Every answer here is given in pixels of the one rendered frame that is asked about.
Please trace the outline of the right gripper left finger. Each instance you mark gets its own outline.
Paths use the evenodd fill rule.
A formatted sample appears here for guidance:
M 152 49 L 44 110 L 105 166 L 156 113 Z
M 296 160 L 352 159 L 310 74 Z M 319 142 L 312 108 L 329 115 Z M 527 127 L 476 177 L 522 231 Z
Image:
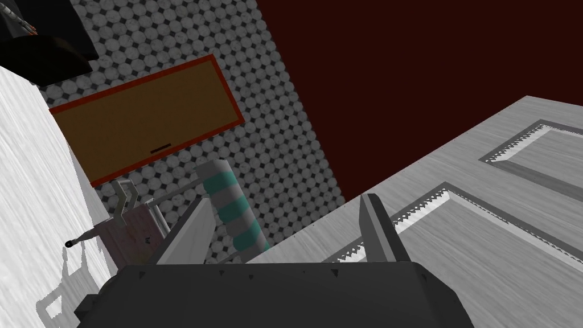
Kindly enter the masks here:
M 214 230 L 215 218 L 210 199 L 194 201 L 156 250 L 156 264 L 202 264 Z

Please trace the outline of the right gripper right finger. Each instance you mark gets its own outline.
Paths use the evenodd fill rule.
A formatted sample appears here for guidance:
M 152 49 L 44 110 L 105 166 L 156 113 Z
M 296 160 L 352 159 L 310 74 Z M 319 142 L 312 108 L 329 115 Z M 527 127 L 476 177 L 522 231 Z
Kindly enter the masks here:
M 368 262 L 411 261 L 377 194 L 360 196 L 359 227 Z

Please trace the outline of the grey and teal striped towel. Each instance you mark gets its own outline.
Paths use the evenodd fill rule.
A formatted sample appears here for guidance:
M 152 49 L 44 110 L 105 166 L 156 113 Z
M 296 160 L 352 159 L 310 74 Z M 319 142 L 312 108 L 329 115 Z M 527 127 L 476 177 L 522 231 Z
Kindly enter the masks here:
M 219 219 L 246 263 L 270 248 L 235 173 L 226 160 L 215 159 L 195 168 Z

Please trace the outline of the grey panelled door leaf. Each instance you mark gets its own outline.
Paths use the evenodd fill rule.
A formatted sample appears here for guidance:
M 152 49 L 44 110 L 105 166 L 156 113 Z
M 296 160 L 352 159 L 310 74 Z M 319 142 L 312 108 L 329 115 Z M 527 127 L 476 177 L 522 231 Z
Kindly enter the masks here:
M 475 328 L 583 328 L 583 106 L 526 96 L 371 188 Z

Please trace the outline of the orange rug with red border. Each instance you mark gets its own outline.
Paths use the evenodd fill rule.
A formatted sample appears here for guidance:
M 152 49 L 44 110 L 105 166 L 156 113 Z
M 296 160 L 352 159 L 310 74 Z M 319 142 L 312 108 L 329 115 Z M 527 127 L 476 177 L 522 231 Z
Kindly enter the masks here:
M 50 112 L 93 187 L 244 122 L 213 55 Z

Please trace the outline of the black toilet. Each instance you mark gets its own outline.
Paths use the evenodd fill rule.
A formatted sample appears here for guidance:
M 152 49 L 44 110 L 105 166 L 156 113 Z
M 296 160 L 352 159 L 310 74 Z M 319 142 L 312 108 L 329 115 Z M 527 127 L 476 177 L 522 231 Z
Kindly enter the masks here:
M 92 71 L 99 55 L 70 0 L 0 0 L 0 66 L 39 87 Z

